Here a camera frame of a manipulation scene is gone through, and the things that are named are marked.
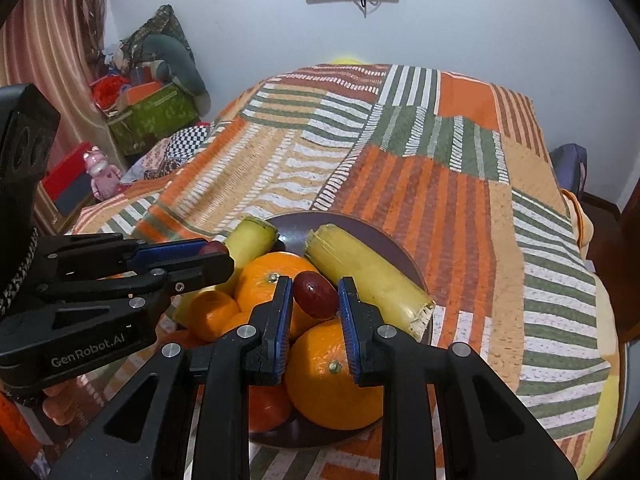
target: pink curtain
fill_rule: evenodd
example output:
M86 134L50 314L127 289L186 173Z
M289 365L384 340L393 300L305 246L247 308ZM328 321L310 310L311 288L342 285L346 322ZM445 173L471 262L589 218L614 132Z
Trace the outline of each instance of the pink curtain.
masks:
M49 168L84 140L124 166L91 99L104 0L20 0L0 29L0 86L33 82L62 115Z

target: orange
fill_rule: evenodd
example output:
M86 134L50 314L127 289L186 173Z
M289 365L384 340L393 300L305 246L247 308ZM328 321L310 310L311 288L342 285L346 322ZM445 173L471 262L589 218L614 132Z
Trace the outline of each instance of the orange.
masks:
M292 253L268 253L250 262L238 278L236 301L240 310L250 312L254 306L271 301L280 276L295 278L303 270L318 270L301 256ZM306 314L297 303L293 304L289 337L298 338L312 326L320 323Z
M224 292L202 292L189 306L189 329L199 338L214 342L223 335L225 323L238 312L238 304Z
M176 330L169 332L158 338L157 351L159 351L167 343L179 343L183 348L196 348L196 346L206 345L208 342L200 339L191 330Z
M318 426L357 430L382 416L382 386L360 388L349 375L339 319L309 329L293 344L284 383L296 409Z
M241 325L246 325L247 323L249 323L250 317L250 312L238 312L237 314L233 314L233 316L231 316L222 326L222 333L226 334L230 330L238 328Z
M249 386L249 432L271 431L285 422L293 406L283 384Z

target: patchwork bedspread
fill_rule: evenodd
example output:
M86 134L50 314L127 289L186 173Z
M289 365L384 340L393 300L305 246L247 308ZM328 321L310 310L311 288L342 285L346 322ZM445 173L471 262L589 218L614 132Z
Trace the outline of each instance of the patchwork bedspread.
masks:
M292 210L357 216L401 244L438 304L434 344L480 352L580 469L617 357L598 351L596 283L529 98L413 66L282 74L231 103L190 163L86 210L74 232L224 236L246 214ZM379 457L379 429L331 449L252 446L252 479L374 479Z

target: stuffed toy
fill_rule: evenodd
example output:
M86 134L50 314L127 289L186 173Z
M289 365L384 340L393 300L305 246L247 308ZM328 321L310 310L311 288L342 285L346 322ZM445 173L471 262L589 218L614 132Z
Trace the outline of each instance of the stuffed toy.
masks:
M109 164L107 156L98 146L92 147L84 155L86 172L91 176L91 189L98 200L107 200L115 195L122 173L113 164Z

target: clutter pile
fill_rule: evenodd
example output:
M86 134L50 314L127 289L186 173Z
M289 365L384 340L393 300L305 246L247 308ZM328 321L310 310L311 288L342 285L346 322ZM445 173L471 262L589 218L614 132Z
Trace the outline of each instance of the clutter pile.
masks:
M178 170L215 137L209 123L199 123L178 130L171 137L159 140L156 145L139 158L124 174L118 192L127 189L139 180L162 178Z
M171 5L112 52L107 75L91 85L98 108L125 158L133 164L160 139L193 126L210 99Z

